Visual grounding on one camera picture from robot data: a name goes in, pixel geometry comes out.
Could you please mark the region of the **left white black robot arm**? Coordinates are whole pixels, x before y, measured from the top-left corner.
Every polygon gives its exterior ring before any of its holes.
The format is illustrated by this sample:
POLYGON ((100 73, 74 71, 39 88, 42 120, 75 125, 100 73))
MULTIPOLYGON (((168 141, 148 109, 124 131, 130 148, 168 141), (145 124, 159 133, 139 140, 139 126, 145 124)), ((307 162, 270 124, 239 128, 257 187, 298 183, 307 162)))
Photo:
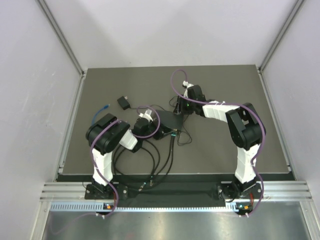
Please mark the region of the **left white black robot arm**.
POLYGON ((133 127, 111 113, 91 124, 85 138, 90 147, 94 167, 92 183, 97 185, 98 195, 106 199, 113 194, 112 167, 115 164, 113 157, 116 156, 117 147, 136 153, 143 148, 144 142, 148 139, 162 139, 175 130, 168 127, 167 119, 162 111, 149 108, 138 115, 133 127))

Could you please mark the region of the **black network switch box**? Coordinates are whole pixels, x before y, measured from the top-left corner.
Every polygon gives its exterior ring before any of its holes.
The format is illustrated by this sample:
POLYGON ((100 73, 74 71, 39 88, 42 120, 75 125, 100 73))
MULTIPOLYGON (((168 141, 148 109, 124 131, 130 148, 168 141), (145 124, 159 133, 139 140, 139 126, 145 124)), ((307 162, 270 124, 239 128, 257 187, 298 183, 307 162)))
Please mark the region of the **black network switch box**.
POLYGON ((160 124, 163 121, 172 121, 174 122, 174 130, 180 131, 182 129, 184 116, 182 114, 175 114, 173 112, 157 110, 156 111, 160 118, 160 124))

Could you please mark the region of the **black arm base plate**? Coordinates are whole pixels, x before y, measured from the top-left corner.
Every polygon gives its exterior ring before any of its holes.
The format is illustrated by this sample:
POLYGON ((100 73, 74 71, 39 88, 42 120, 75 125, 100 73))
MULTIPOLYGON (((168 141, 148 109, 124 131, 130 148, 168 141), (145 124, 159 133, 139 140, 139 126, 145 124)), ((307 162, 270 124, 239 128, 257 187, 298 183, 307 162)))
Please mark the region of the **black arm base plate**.
POLYGON ((262 193, 258 183, 243 192, 236 189, 230 182, 164 182, 152 186, 147 184, 129 186, 128 184, 115 182, 114 187, 118 192, 118 196, 110 186, 99 188, 93 184, 88 184, 85 187, 84 198, 86 200, 128 200, 138 195, 205 195, 214 200, 249 199, 250 197, 258 200, 262 193))

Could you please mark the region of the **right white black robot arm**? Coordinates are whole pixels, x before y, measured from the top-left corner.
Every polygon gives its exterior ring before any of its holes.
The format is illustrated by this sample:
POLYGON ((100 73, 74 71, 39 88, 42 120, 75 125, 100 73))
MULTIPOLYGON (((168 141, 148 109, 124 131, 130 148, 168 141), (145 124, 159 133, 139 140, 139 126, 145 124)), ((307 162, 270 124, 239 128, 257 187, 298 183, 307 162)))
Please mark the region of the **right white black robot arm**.
POLYGON ((177 98, 176 109, 183 115, 193 113, 209 119, 227 123, 231 139, 237 147, 237 166, 232 181, 233 192, 239 198, 245 198, 256 185, 256 158, 263 142, 265 129, 261 129, 257 113, 251 103, 243 106, 228 105, 216 100, 200 104, 177 98))

